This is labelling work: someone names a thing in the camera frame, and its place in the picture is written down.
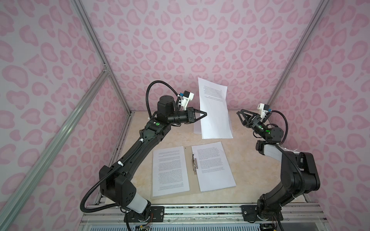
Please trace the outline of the text sheet back overlapping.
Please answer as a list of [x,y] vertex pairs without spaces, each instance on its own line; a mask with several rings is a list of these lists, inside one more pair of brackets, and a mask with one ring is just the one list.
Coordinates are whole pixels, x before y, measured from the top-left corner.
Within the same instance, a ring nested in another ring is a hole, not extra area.
[[203,139],[232,139],[226,103],[227,86],[198,79],[200,110],[207,116],[200,120]]

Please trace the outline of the large text sheet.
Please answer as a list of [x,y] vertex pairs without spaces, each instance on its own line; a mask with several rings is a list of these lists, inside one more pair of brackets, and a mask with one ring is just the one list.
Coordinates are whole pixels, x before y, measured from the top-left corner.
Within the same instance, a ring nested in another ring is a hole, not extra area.
[[190,190],[183,146],[153,152],[152,196],[161,197]]

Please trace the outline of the beige paper folder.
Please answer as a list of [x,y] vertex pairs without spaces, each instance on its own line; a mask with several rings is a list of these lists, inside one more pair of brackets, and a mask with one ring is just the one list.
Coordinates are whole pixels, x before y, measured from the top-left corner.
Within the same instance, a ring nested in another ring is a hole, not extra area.
[[151,198],[153,199],[162,199],[162,198],[168,198],[168,197],[176,197],[176,196],[182,196],[182,195],[190,195],[190,194],[197,194],[201,193],[199,189],[199,183],[198,183],[198,177],[196,172],[196,163],[194,161],[194,154],[192,153],[191,146],[184,147],[185,149],[185,159],[186,159],[186,165],[188,170],[188,180],[190,185],[190,190],[184,193],[175,193],[170,194],[166,196],[161,197],[154,197],[151,193]]

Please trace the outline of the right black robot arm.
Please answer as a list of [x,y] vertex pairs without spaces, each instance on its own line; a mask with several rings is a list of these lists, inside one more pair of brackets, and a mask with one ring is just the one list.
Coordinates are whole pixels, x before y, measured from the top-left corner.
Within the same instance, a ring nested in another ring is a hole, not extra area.
[[243,126],[253,130],[259,140],[255,149],[263,156],[275,157],[281,162],[280,182],[268,193],[264,193],[257,201],[256,207],[241,206],[243,219],[249,223],[258,220],[268,221],[282,219],[282,208],[299,196],[317,191],[320,178],[314,157],[311,153],[285,151],[281,144],[286,140],[289,126],[283,130],[276,124],[265,124],[274,110],[261,109],[255,113],[242,109],[237,115]]

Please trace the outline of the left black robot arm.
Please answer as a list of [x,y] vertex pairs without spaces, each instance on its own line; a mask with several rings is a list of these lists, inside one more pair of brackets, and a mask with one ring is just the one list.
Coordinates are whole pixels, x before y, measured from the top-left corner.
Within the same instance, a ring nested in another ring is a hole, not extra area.
[[206,116],[206,112],[193,107],[178,109],[172,96],[160,97],[157,110],[149,116],[149,121],[139,131],[139,138],[134,145],[112,166],[103,166],[100,169],[98,187],[101,194],[112,203],[98,210],[119,207],[125,213],[136,216],[138,220],[147,221],[151,203],[137,192],[131,182],[134,174],[174,125],[193,124]]

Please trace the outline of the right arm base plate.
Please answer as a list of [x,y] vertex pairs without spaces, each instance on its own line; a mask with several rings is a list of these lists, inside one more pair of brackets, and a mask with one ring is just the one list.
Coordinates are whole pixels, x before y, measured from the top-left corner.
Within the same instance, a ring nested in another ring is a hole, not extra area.
[[262,209],[257,205],[242,205],[240,208],[243,220],[249,223],[284,220],[281,210]]

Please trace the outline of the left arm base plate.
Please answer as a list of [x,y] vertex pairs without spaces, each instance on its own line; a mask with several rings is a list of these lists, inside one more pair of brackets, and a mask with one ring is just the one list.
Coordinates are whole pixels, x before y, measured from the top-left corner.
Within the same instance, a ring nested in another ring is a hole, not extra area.
[[163,222],[164,220],[164,207],[147,206],[142,213],[129,211],[125,213],[125,222]]

